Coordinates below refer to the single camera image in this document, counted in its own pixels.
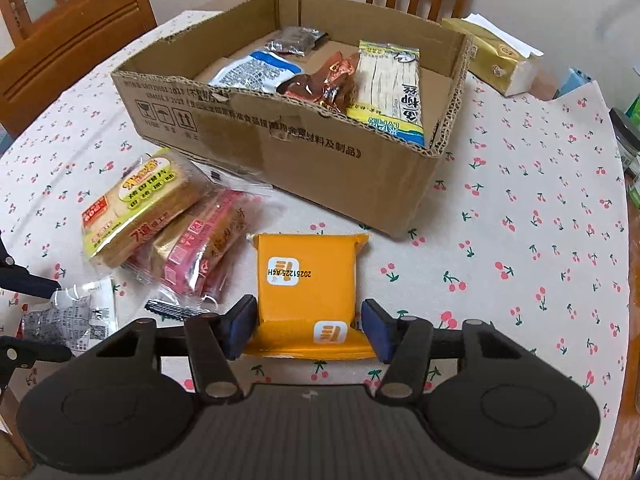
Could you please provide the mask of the black red beef snack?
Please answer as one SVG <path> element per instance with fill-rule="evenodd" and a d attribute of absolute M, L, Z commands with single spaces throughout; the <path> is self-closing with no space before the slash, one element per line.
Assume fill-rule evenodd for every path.
<path fill-rule="evenodd" d="M 163 320 L 170 318 L 175 321 L 185 321 L 187 318 L 216 313 L 218 304 L 216 302 L 204 301 L 202 304 L 180 304 L 177 301 L 163 299 L 149 299 L 144 304 L 145 310 L 159 315 Z"/>

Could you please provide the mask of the pink biscuit pack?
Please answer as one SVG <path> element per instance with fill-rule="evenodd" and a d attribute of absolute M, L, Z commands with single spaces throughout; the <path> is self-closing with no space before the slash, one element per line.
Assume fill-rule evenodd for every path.
<path fill-rule="evenodd" d="M 262 206 L 262 196 L 213 185 L 125 266 L 171 299 L 200 302 L 210 282 L 219 278 L 221 261 L 258 219 Z"/>

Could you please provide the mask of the orange square snack pack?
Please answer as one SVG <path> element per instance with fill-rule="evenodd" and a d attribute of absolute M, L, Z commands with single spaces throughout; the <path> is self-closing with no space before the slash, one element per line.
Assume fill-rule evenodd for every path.
<path fill-rule="evenodd" d="M 356 327 L 357 257 L 366 234 L 254 234 L 257 327 L 245 352 L 262 358 L 372 359 Z"/>

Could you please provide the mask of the long yellow blue noodle snack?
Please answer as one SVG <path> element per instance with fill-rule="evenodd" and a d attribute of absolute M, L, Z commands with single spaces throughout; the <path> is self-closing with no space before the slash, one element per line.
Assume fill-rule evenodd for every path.
<path fill-rule="evenodd" d="M 424 148 L 420 50 L 361 40 L 354 77 L 346 115 Z"/>

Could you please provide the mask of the brown orange snack bag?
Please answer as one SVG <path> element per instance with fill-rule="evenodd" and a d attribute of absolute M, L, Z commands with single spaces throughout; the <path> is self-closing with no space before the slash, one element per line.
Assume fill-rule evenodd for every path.
<path fill-rule="evenodd" d="M 313 74 L 298 74 L 277 88 L 281 96 L 346 113 L 356 88 L 358 52 L 344 56 L 335 52 Z"/>

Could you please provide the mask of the white blue snack bag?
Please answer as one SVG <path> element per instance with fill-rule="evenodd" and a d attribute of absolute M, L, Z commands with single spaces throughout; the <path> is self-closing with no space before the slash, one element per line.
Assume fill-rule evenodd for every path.
<path fill-rule="evenodd" d="M 280 84 L 303 72 L 298 65 L 277 54 L 257 50 L 224 66 L 209 84 L 274 93 Z"/>

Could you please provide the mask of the small dark clear snack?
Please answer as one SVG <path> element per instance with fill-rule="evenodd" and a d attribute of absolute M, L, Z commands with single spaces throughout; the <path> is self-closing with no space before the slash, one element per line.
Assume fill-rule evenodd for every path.
<path fill-rule="evenodd" d="M 306 56 L 326 36 L 328 34 L 320 29 L 288 26 L 269 39 L 265 44 L 265 48 L 267 51 L 277 54 Z"/>

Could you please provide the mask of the cherry print tablecloth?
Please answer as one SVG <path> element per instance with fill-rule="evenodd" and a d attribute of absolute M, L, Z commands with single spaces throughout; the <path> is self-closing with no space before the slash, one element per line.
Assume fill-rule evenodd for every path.
<path fill-rule="evenodd" d="M 92 280 L 82 212 L 154 152 L 111 73 L 204 18 L 183 12 L 96 66 L 3 154 L 1 235 L 21 266 L 66 287 Z M 408 230 L 370 234 L 358 295 L 448 330 L 479 318 L 573 379 L 601 413 L 586 461 L 600 476 L 629 338 L 627 201 L 605 102 L 596 84 L 542 102 L 505 99 L 475 78 L 463 99 Z"/>

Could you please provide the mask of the wooden chair left side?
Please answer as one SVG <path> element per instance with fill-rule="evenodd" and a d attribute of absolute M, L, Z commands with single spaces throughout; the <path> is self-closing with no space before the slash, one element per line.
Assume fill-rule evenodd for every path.
<path fill-rule="evenodd" d="M 1 125 L 20 136 L 63 91 L 156 27 L 150 0 L 81 0 L 1 58 Z"/>

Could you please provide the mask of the brown cardboard box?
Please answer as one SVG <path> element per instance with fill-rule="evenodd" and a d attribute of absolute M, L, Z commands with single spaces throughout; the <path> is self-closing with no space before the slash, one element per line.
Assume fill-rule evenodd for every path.
<path fill-rule="evenodd" d="M 324 30 L 314 72 L 362 40 L 420 52 L 423 145 L 333 110 L 212 78 L 286 26 Z M 137 133 L 199 162 L 250 174 L 392 237 L 430 186 L 462 104 L 472 42 L 417 16 L 349 0 L 247 0 L 156 40 L 114 70 Z"/>

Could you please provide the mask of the gold tissue pack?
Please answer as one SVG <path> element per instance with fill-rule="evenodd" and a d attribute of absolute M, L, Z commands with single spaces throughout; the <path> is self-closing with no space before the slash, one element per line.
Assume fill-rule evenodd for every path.
<path fill-rule="evenodd" d="M 500 29 L 482 14 L 443 18 L 442 27 L 472 38 L 469 71 L 508 98 L 529 92 L 544 52 Z"/>

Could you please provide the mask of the dark lid jar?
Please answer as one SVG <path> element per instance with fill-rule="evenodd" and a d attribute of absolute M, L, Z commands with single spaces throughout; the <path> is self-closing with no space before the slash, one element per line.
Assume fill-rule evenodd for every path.
<path fill-rule="evenodd" d="M 634 177 L 639 175 L 640 138 L 638 127 L 617 107 L 608 112 L 620 152 L 623 170 Z"/>

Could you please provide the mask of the light blue box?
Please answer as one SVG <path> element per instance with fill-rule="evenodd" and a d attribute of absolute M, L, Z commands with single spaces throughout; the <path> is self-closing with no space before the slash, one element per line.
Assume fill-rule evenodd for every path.
<path fill-rule="evenodd" d="M 591 81 L 592 78 L 588 74 L 578 70 L 578 68 L 570 67 L 567 76 L 560 84 L 559 89 L 556 90 L 554 97 L 557 99 L 560 96 L 564 96 L 564 94 L 570 93 L 584 84 L 589 84 Z"/>

